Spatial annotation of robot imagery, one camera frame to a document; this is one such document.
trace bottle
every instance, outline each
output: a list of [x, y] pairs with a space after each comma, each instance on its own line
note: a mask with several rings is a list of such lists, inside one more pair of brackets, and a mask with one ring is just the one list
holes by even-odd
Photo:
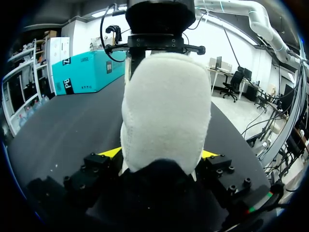
[[19, 127], [22, 128], [22, 126], [24, 126], [26, 122], [27, 122], [27, 119], [19, 115]]
[[40, 109], [41, 106], [42, 106], [41, 102], [39, 102], [38, 100], [35, 100], [34, 105], [33, 105], [33, 110], [37, 111], [38, 109]]
[[31, 106], [27, 107], [27, 118], [29, 119], [32, 115], [34, 115], [34, 110]]
[[42, 94], [42, 100], [41, 100], [42, 105], [44, 105], [48, 101], [49, 101], [49, 98], [47, 96], [45, 96], [44, 94]]

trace teal box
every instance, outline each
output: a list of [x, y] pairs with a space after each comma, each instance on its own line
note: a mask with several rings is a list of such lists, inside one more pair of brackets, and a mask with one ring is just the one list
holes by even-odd
[[[113, 52], [117, 60], [126, 58], [125, 52]], [[125, 62], [111, 60], [104, 51], [85, 52], [52, 66], [57, 95], [98, 92], [125, 74]]]

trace led light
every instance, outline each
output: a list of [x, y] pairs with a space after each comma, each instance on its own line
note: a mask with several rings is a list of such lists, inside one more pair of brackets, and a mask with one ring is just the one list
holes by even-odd
[[123, 10], [126, 10], [126, 9], [127, 9], [126, 6], [121, 6], [121, 7], [118, 8], [119, 11], [123, 11]]
[[[113, 13], [113, 11], [114, 11], [114, 9], [109, 9], [107, 14], [111, 14], [111, 13]], [[94, 13], [91, 16], [94, 17], [94, 18], [99, 18], [99, 17], [102, 17], [103, 15], [105, 15], [105, 11], [100, 11], [100, 12]]]

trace white padded object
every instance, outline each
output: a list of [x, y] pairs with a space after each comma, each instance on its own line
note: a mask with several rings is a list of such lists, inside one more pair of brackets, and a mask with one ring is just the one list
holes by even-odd
[[211, 118], [209, 74], [185, 55], [151, 55], [126, 85], [122, 116], [121, 146], [131, 171], [170, 159], [190, 174]]

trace metal rack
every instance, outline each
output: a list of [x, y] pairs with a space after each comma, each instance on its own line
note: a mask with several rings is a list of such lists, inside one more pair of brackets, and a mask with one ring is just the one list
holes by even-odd
[[[38, 64], [36, 63], [36, 57], [39, 54], [44, 54], [45, 51], [42, 50], [42, 51], [36, 52], [36, 50], [37, 50], [37, 46], [42, 45], [46, 42], [47, 42], [47, 38], [45, 38], [44, 40], [36, 40], [35, 39], [35, 40], [32, 41], [32, 43], [33, 43], [32, 48], [18, 53], [17, 55], [9, 58], [8, 61], [7, 61], [8, 63], [9, 62], [16, 62], [16, 61], [23, 59], [24, 56], [27, 56], [27, 55], [31, 56], [30, 60], [22, 63], [17, 68], [15, 68], [12, 71], [10, 71], [9, 73], [7, 73], [2, 80], [2, 85], [1, 85], [2, 106], [3, 106], [5, 118], [8, 122], [10, 131], [11, 131], [13, 137], [15, 137], [17, 135], [18, 131], [20, 130], [18, 116], [20, 114], [26, 112], [25, 108], [28, 105], [30, 105], [33, 100], [35, 100], [36, 98], [38, 98], [39, 101], [42, 100], [42, 95], [41, 95], [41, 90], [40, 90], [40, 85], [39, 85], [39, 79], [38, 79], [38, 70], [46, 69], [48, 79], [49, 79], [49, 71], [48, 71], [48, 68], [47, 68], [48, 67], [47, 61], [46, 61], [46, 64], [41, 65], [41, 66], [37, 66]], [[23, 88], [23, 83], [22, 83], [22, 77], [21, 77], [21, 75], [16, 76], [15, 74], [22, 71], [22, 69], [27, 67], [28, 65], [32, 66], [32, 70], [33, 70], [32, 81], [35, 83], [36, 93], [26, 100], [25, 92], [24, 92], [24, 88]], [[12, 104], [11, 91], [10, 91], [10, 86], [9, 86], [9, 80], [11, 80], [11, 78], [19, 78], [20, 91], [21, 91], [21, 95], [22, 95], [23, 101], [24, 101], [24, 104], [22, 104], [19, 107], [19, 109], [17, 109], [16, 111], [14, 110], [14, 107], [13, 107], [13, 104]]]

